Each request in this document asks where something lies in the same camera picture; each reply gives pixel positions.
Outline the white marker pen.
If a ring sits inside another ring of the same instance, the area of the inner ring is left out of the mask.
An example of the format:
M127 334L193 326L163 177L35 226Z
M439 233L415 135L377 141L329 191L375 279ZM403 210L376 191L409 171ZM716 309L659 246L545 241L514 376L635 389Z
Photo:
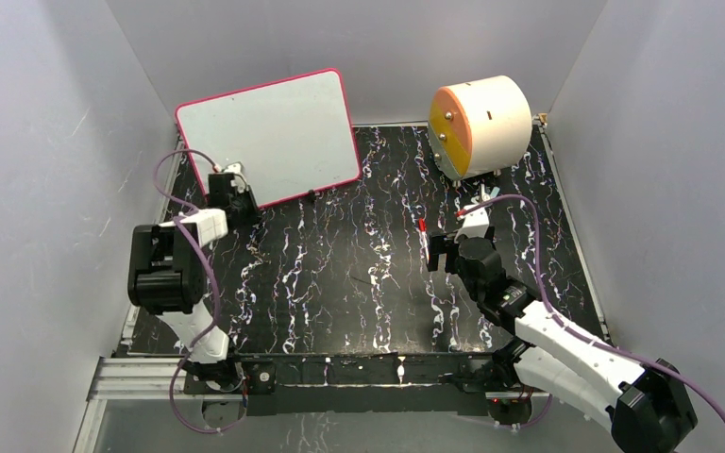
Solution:
M419 231L419 239L422 247L422 256L426 264L430 262L430 241L427 230L425 232Z

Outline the pink framed whiteboard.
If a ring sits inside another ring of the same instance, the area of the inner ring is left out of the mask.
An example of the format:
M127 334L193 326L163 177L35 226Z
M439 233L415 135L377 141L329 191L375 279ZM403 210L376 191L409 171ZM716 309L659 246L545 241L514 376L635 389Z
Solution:
M187 147L222 168L241 165L262 208L362 174L344 81L334 68L187 102L175 118Z

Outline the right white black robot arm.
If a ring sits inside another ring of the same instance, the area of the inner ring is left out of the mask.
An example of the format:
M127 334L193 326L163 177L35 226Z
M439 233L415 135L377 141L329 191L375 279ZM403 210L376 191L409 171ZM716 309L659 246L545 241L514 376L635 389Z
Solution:
M507 391L540 388L610 432L623 452L672 452L698 417L675 367L642 365L549 310L532 287L509 277L489 237L423 234L427 268L458 276L486 320L512 339L492 355Z

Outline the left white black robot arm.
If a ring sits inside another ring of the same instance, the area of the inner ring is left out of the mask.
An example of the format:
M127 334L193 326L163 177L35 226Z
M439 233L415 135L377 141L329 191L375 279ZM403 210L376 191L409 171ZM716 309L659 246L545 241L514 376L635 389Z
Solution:
M209 274L204 248L226 237L233 225L259 218L243 171L234 166L208 177L208 206L178 223L135 226L129 253L130 303L158 317L190 353L183 369L213 390L232 393L244 381L243 366L231 358L228 335L213 324L205 302Z

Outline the small white clip object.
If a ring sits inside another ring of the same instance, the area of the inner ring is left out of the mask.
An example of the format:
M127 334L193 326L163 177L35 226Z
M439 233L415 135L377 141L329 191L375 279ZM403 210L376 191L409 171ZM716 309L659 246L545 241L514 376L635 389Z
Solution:
M500 194L500 187L498 185L490 187L486 184L481 184L479 188L479 196L477 198L478 203L482 203L497 197Z

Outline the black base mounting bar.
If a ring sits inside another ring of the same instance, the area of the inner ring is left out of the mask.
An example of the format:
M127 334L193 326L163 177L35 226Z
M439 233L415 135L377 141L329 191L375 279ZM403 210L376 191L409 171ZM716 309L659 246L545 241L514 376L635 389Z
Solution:
M510 381L488 352L236 354L223 369L186 368L183 391L247 398L253 416L444 411L525 422L544 393Z

